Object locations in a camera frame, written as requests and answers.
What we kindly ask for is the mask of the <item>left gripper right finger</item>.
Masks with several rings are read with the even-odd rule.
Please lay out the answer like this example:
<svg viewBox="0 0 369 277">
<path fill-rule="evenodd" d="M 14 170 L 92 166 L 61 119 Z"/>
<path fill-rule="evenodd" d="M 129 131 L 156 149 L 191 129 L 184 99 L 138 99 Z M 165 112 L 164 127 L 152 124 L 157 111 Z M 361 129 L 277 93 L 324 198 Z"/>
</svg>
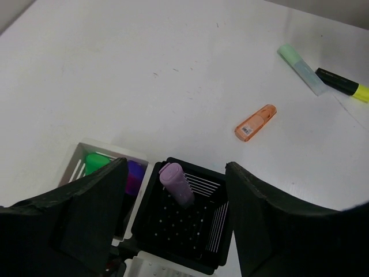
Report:
<svg viewBox="0 0 369 277">
<path fill-rule="evenodd" d="M 235 162 L 225 167 L 243 276 L 367 276 L 368 204 L 343 211 L 288 194 Z"/>
</svg>

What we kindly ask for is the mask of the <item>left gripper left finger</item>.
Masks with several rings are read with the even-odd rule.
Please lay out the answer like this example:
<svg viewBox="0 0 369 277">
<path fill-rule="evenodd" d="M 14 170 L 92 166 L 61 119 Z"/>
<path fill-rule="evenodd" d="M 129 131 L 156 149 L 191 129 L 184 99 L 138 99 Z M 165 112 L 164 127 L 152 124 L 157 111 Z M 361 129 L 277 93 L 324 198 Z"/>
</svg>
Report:
<svg viewBox="0 0 369 277">
<path fill-rule="evenodd" d="M 1 208 L 2 276 L 99 276 L 128 175 L 119 158 L 92 174 Z"/>
</svg>

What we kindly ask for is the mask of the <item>green black highlighter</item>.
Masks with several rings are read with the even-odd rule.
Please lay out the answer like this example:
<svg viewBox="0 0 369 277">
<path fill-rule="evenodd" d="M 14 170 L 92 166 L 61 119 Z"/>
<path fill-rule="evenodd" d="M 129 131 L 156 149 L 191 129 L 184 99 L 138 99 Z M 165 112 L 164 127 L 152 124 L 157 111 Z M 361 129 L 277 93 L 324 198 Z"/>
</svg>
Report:
<svg viewBox="0 0 369 277">
<path fill-rule="evenodd" d="M 94 171 L 110 163 L 110 159 L 100 154 L 88 154 L 85 158 L 85 175 L 92 174 Z"/>
</svg>

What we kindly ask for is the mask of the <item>purple black highlighter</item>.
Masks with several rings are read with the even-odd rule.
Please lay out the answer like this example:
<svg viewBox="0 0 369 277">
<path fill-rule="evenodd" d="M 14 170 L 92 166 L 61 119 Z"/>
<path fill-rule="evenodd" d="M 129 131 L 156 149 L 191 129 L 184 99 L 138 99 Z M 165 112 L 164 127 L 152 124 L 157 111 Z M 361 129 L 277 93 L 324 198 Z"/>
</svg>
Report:
<svg viewBox="0 0 369 277">
<path fill-rule="evenodd" d="M 140 190 L 142 180 L 144 179 L 145 169 L 133 160 L 127 161 L 128 176 L 125 187 L 125 193 L 131 196 L 137 196 Z"/>
</svg>

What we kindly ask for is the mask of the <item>pink pastel highlighter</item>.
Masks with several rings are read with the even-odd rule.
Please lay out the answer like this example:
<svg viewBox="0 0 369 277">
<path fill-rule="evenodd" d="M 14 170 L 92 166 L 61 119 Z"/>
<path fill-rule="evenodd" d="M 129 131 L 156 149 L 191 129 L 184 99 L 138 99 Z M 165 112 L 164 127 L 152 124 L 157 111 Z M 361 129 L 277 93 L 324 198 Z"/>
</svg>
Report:
<svg viewBox="0 0 369 277">
<path fill-rule="evenodd" d="M 159 171 L 159 180 L 184 209 L 194 204 L 195 196 L 179 163 L 167 163 Z"/>
</svg>

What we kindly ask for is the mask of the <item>yellow black highlighter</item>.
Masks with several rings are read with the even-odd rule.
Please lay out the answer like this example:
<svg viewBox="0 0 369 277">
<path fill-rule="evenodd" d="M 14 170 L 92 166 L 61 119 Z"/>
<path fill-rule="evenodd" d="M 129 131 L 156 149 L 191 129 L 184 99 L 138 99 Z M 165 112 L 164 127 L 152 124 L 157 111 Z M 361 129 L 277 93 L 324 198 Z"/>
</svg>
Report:
<svg viewBox="0 0 369 277">
<path fill-rule="evenodd" d="M 362 102 L 368 103 L 368 87 L 322 68 L 318 68 L 315 73 L 329 87 L 350 97 L 361 100 Z"/>
</svg>

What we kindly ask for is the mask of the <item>green pastel highlighter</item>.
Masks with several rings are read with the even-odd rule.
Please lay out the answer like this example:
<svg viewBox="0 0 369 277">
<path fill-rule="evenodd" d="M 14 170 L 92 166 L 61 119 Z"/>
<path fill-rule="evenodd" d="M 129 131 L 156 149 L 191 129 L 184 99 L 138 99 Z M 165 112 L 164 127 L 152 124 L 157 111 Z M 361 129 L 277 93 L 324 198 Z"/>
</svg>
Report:
<svg viewBox="0 0 369 277">
<path fill-rule="evenodd" d="M 290 44 L 280 46 L 277 53 L 298 74 L 315 95 L 320 96 L 327 91 L 326 84 Z"/>
</svg>

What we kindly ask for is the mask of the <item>white back-right pen holder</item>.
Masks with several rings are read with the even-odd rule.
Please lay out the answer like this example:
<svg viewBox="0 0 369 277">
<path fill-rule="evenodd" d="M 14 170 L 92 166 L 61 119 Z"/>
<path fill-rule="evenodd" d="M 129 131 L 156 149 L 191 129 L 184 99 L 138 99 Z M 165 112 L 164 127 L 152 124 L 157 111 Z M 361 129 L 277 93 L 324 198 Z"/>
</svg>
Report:
<svg viewBox="0 0 369 277">
<path fill-rule="evenodd" d="M 129 174 L 112 240 L 113 246 L 132 237 L 131 228 L 153 171 L 153 165 L 147 161 L 147 157 L 130 149 L 85 138 L 69 148 L 57 173 L 58 186 L 62 186 L 93 173 L 117 158 L 127 159 Z"/>
</svg>

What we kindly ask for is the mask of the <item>black front-right pen holder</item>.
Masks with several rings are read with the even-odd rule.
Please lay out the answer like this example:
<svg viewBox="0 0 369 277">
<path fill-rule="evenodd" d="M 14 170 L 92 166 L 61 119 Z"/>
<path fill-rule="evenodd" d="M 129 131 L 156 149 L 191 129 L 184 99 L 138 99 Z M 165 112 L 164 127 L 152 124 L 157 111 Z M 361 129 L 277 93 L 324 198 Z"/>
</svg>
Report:
<svg viewBox="0 0 369 277">
<path fill-rule="evenodd" d="M 169 163 L 182 166 L 194 204 L 182 208 L 159 181 Z M 225 175 L 170 157 L 153 168 L 133 226 L 138 247 L 211 275 L 227 262 L 232 237 Z"/>
</svg>

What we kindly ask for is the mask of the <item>white front-left pen holder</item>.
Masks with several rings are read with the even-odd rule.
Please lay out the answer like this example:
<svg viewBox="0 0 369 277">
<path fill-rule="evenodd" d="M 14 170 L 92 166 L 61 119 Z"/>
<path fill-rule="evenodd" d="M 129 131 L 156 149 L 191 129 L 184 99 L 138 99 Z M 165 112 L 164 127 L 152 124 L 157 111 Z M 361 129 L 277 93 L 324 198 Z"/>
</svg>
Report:
<svg viewBox="0 0 369 277">
<path fill-rule="evenodd" d="M 208 276 L 194 269 L 162 259 L 155 255 L 139 252 L 132 259 L 126 259 L 126 276 Z"/>
</svg>

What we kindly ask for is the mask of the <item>orange transparent correction tape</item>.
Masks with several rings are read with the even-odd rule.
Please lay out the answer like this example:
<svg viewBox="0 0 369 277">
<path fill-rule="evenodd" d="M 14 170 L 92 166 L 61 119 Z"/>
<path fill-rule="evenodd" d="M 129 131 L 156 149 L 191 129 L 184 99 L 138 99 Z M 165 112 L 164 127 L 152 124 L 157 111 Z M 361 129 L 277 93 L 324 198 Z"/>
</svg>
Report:
<svg viewBox="0 0 369 277">
<path fill-rule="evenodd" d="M 276 112 L 277 109 L 272 104 L 263 106 L 235 128 L 235 136 L 241 141 L 249 141 L 273 118 Z"/>
</svg>

